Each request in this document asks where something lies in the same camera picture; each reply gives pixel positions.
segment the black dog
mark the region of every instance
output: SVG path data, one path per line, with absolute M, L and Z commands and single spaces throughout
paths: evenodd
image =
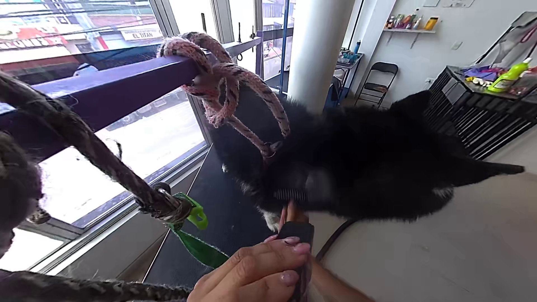
M 456 140 L 430 131 L 423 119 L 429 98 L 430 92 L 422 91 L 387 111 L 332 109 L 319 117 L 282 100 L 291 125 L 283 140 L 267 106 L 241 87 L 235 116 L 263 141 L 282 141 L 281 146 L 264 163 L 252 143 L 225 125 L 211 130 L 213 148 L 272 229 L 288 202 L 274 197 L 282 189 L 303 192 L 306 198 L 297 202 L 307 211 L 414 220 L 444 207 L 454 187 L 524 171 L 473 160 Z

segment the hand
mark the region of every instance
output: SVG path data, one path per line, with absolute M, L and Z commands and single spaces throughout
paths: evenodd
M 297 237 L 275 237 L 238 250 L 222 266 L 199 279 L 187 301 L 287 301 L 299 280 L 293 269 L 309 260 L 310 246 L 298 243 Z
M 294 201 L 291 200 L 289 204 L 284 206 L 281 210 L 280 226 L 278 229 L 281 229 L 281 227 L 288 221 L 309 222 L 309 217 L 296 206 Z

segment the spray bottle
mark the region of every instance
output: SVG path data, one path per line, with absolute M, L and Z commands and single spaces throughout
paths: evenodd
M 505 90 L 509 89 L 509 87 L 511 87 L 515 81 L 518 80 L 520 75 L 528 70 L 529 62 L 531 60 L 532 58 L 529 57 L 523 60 L 522 63 L 513 65 L 508 72 L 500 75 L 500 77 L 498 77 L 494 83 L 489 86 L 488 90 L 493 92 L 504 92 Z

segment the white floor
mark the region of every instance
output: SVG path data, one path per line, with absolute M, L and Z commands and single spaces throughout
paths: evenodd
M 314 252 L 342 220 L 312 214 Z M 325 266 L 376 301 L 536 301 L 537 175 L 459 188 L 414 223 L 355 224 Z

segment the fingernail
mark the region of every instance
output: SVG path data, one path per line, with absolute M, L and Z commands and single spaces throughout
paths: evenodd
M 293 247 L 293 251 L 297 254 L 309 254 L 309 243 L 299 243 Z
M 298 237 L 287 237 L 284 239 L 285 243 L 288 245 L 295 245 L 300 242 L 300 238 Z
M 271 242 L 271 241 L 273 241 L 274 239 L 276 239 L 276 237 L 278 237 L 278 234 L 276 234 L 276 235 L 272 235 L 272 236 L 268 237 L 268 238 L 265 239 L 265 241 L 263 241 L 263 242 L 265 242 L 265 243 L 267 243 L 267 242 Z
M 281 273 L 281 281 L 285 284 L 285 286 L 293 286 L 298 282 L 299 280 L 299 274 L 296 273 L 294 270 L 286 270 L 283 273 Z

